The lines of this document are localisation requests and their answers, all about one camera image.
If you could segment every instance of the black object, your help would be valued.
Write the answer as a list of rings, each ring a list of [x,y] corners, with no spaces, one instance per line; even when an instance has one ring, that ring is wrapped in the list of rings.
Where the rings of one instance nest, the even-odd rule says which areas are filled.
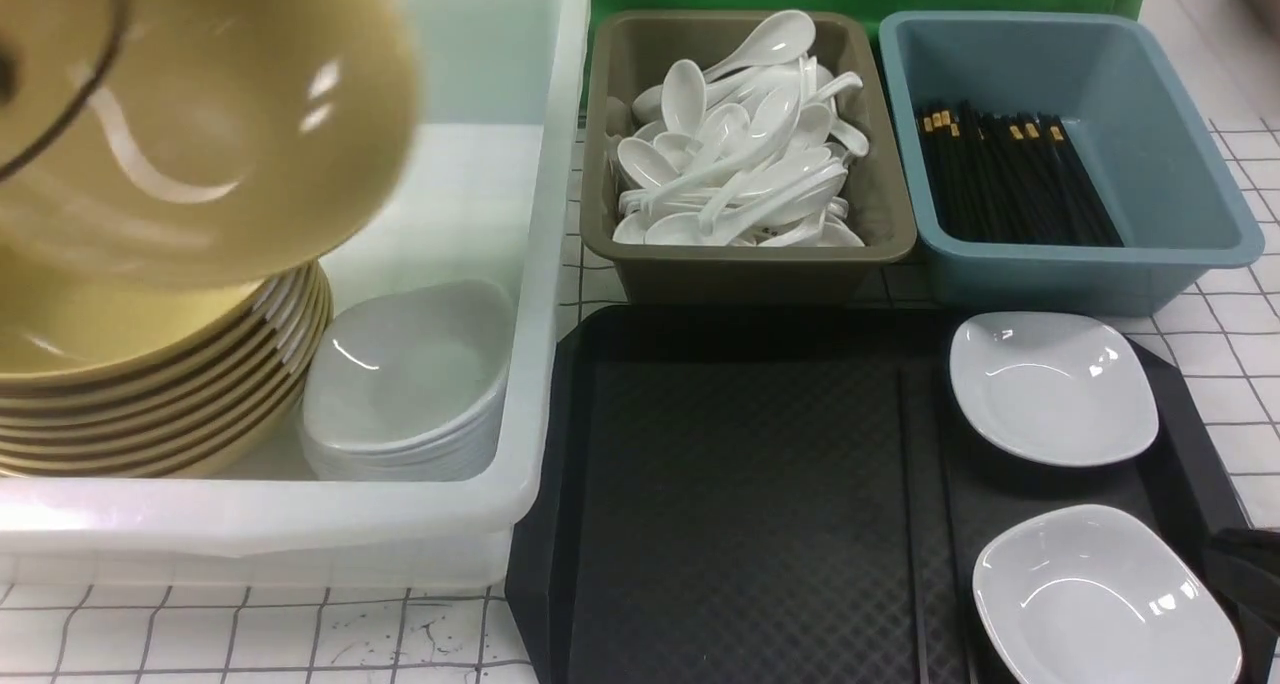
[[[938,223],[970,242],[1124,246],[1061,118],[916,113]]]
[[[1015,460],[959,412],[942,311],[613,307],[562,343],[541,493],[507,598],[543,684],[1011,681],[978,552],[1062,506],[1120,507],[1197,571],[1243,528],[1176,369],[1138,460]],[[1276,635],[1249,612],[1251,684]]]
[[[1204,548],[1208,585],[1280,631],[1280,534],[1225,529]]]

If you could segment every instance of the yellow bowl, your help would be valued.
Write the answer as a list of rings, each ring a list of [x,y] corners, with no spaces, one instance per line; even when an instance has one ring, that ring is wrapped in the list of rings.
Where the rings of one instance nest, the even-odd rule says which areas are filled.
[[[419,118],[390,0],[0,0],[0,238],[99,277],[319,259],[392,193]]]
[[[325,325],[328,327],[330,322],[333,322],[333,301],[329,302],[329,311],[325,315]],[[244,459],[244,456],[252,452],[259,444],[266,442],[266,439],[270,438],[270,434],[279,428],[282,419],[293,411],[298,401],[301,401],[302,388],[305,388],[306,384],[307,368],[311,366],[311,359],[315,357],[315,352],[323,342],[323,336],[316,338],[315,346],[308,351],[308,359],[301,366],[297,378],[293,379],[293,383],[289,386],[289,389],[284,393],[284,396],[273,397],[271,401],[260,407],[257,412],[247,416],[234,428],[223,432],[211,439],[212,446],[210,447],[210,455],[202,455],[202,459],[179,461],[177,466],[180,469],[154,470],[154,473],[148,474],[148,476],[166,476],[173,479],[198,479],[202,476],[211,476]]]
[[[83,453],[77,451],[78,446],[100,452],[105,451],[105,442],[127,434],[146,432],[164,437],[195,427],[215,414],[224,393],[287,364],[279,361],[280,352],[303,338],[321,301],[314,273],[308,272],[305,279],[306,286],[294,295],[298,301],[282,305],[284,318],[260,325],[253,337],[244,338],[244,350],[233,348],[188,378],[106,407],[38,419],[0,416],[0,452],[65,457]]]
[[[291,356],[282,366],[278,362],[265,368],[268,375],[241,382],[218,401],[216,415],[184,433],[156,436],[155,432],[136,434],[99,444],[67,444],[45,447],[52,451],[77,447],[74,459],[45,459],[19,455],[0,455],[0,474],[9,476],[156,476],[196,465],[248,433],[265,412],[280,406],[288,393],[301,383],[307,365],[315,356],[324,328],[333,314],[333,300],[328,282],[320,279],[319,296],[308,310],[310,327],[296,342]],[[84,451],[101,447],[95,452]]]
[[[273,279],[230,324],[206,337],[191,339],[182,351],[159,364],[127,371],[120,377],[64,387],[0,388],[0,420],[24,425],[23,421],[49,416],[92,415],[110,411],[113,406],[125,406],[127,402],[151,396],[157,389],[179,391],[179,386],[186,387],[196,375],[201,380],[220,375],[228,365],[234,364],[228,360],[230,352],[251,346],[246,341],[269,333],[269,324],[282,316],[284,302],[300,295],[308,272],[310,269],[303,268]],[[99,420],[101,416],[86,423]]]
[[[0,387],[67,386],[142,369],[229,324],[260,286],[157,289],[0,248]]]

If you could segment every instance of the tray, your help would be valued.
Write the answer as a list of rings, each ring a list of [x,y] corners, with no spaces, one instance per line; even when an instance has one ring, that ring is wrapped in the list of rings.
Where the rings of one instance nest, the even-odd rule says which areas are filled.
[[[1120,507],[1199,570],[1244,526],[1176,369],[1138,348],[1161,432],[1060,471],[964,421],[942,311],[613,307],[557,356],[541,493],[507,597],[544,684],[1005,683],[969,589],[1029,516]],[[1234,607],[1247,672],[1274,633]]]

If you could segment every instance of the stack of white bowls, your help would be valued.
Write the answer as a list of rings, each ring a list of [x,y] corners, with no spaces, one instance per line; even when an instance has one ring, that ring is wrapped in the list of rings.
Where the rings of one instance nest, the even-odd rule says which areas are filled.
[[[298,434],[321,479],[458,482],[498,451],[515,309],[463,281],[369,300],[325,332]]]

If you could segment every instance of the white plastic bin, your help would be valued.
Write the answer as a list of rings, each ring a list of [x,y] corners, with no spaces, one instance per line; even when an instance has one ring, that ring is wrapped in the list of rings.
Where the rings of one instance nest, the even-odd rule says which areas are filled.
[[[325,256],[337,309],[463,277],[517,300],[493,465],[454,483],[315,482],[292,429],[219,480],[0,482],[0,582],[387,585],[506,574],[538,492],[590,0],[402,0],[426,106],[398,192]]]

